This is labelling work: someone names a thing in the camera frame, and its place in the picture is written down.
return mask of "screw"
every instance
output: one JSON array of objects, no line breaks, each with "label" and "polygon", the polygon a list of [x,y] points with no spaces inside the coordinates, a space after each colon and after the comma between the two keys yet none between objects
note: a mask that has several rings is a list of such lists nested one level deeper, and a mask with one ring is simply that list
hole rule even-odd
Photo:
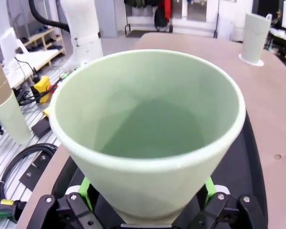
[{"label": "screw", "polygon": [[250,202],[250,198],[249,197],[244,197],[244,202],[246,202],[246,203]]},{"label": "screw", "polygon": [[71,200],[75,200],[77,198],[77,196],[76,195],[72,195],[70,198],[71,198]]},{"label": "screw", "polygon": [[217,198],[220,200],[223,200],[225,198],[225,196],[223,194],[218,194]]}]

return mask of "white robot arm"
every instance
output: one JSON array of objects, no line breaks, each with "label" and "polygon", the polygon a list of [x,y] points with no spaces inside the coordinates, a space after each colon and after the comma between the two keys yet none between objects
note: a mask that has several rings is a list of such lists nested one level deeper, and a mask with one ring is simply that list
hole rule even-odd
[{"label": "white robot arm", "polygon": [[34,0],[29,0],[29,4],[37,21],[70,32],[73,54],[63,67],[65,71],[74,70],[103,56],[94,0],[61,0],[68,25],[43,18],[37,12]]}]

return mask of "white wall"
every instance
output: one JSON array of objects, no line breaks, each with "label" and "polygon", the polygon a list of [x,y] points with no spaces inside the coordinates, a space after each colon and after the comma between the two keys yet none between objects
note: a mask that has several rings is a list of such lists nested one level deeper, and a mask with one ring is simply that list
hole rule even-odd
[{"label": "white wall", "polygon": [[[220,16],[233,21],[234,40],[242,40],[243,28],[245,26],[245,14],[252,11],[253,0],[237,0],[231,2],[220,0]],[[126,25],[125,5],[122,0],[114,0],[116,24],[118,31],[123,31]],[[218,7],[218,0],[208,0],[207,3],[207,21],[215,21]]]}]

